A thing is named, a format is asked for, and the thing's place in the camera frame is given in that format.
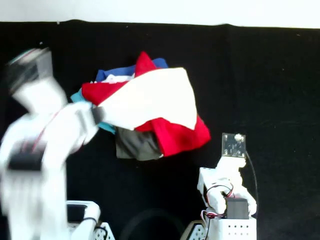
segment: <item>clothing pile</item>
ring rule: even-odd
[[[210,132],[197,114],[195,95],[182,67],[142,52],[136,65],[99,70],[71,96],[103,107],[99,127],[115,134],[116,156],[139,161],[197,149]]]

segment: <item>red wire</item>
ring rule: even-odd
[[[32,150],[31,150],[32,152],[35,151],[35,149],[36,149],[36,147],[37,147],[37,144],[39,143],[41,137],[42,137],[43,134],[45,133],[45,130],[46,130],[47,126],[56,118],[56,116],[58,115],[58,113],[60,113],[60,111],[61,111],[61,110],[57,111],[57,112],[53,115],[52,119],[44,126],[44,128],[42,129],[42,131],[40,132],[40,134],[38,135],[38,137],[35,139],[35,141],[34,141],[34,143],[33,143],[33,146],[32,146]]]

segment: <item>motion blur robot arm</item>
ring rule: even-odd
[[[0,147],[1,209],[12,240],[91,240],[100,217],[94,202],[69,202],[81,206],[75,211],[84,219],[70,235],[65,161],[96,134],[102,113],[88,102],[67,104],[52,73],[51,52],[32,49],[9,63],[4,79],[29,111],[9,126]]]

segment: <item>black backdrop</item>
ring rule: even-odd
[[[26,49],[50,47],[68,96],[97,69],[134,64],[140,51],[187,69],[210,143],[138,162],[116,159],[114,136],[100,130],[67,161],[68,199],[97,202],[117,239],[132,228],[130,240],[178,239],[200,218],[199,167],[219,160],[222,132],[247,136],[258,178],[258,239],[319,239],[319,30],[74,20],[0,23],[0,33],[1,66]],[[4,129],[25,112],[12,99],[1,111]],[[241,172],[254,193],[250,168]],[[2,232],[5,226],[3,218]]]

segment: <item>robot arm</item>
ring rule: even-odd
[[[201,223],[191,223],[181,240],[256,240],[257,203],[242,185],[239,168],[246,165],[246,139],[240,134],[222,135],[222,155],[215,168],[201,167],[197,189],[206,210]]]
[[[87,102],[67,104],[52,76],[47,49],[16,58],[5,80],[12,96],[29,110],[9,126],[0,147],[1,209],[11,239],[70,239],[65,161],[96,134],[101,110]],[[89,220],[74,232],[84,240],[100,216],[99,207],[89,206],[84,212]]]
[[[216,168],[201,167],[197,189],[206,207],[218,215],[226,211],[226,197],[242,198],[248,202],[248,215],[257,211],[255,199],[242,186],[239,168],[246,165],[245,136],[240,134],[222,135],[222,156]]]

